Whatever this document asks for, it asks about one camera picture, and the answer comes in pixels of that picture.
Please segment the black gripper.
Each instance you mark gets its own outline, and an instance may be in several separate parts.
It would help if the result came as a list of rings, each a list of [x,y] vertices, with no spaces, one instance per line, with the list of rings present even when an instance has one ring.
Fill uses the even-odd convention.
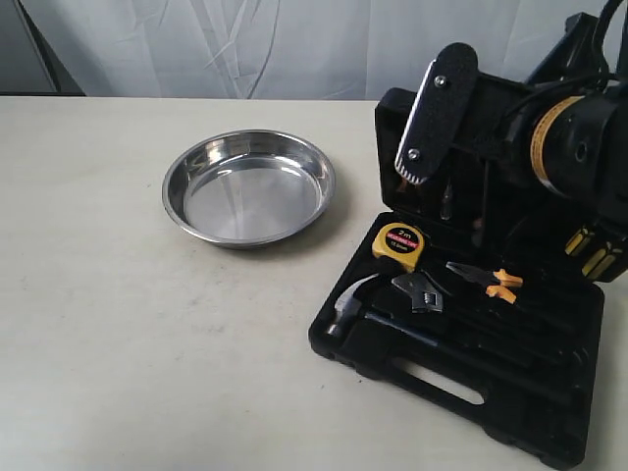
[[[537,84],[478,73],[475,49],[451,43],[421,80],[394,158],[396,172],[421,184],[452,146],[456,195],[479,196],[484,183],[497,194],[541,193],[529,156],[540,91]]]

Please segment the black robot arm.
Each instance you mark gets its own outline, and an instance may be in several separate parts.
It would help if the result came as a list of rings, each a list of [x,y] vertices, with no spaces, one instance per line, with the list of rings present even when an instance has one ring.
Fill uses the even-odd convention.
[[[408,183],[433,178],[457,151],[494,162],[507,182],[541,186],[627,223],[627,82],[603,42],[619,4],[579,13],[525,81],[481,72],[476,50],[446,46],[430,63],[394,166]]]

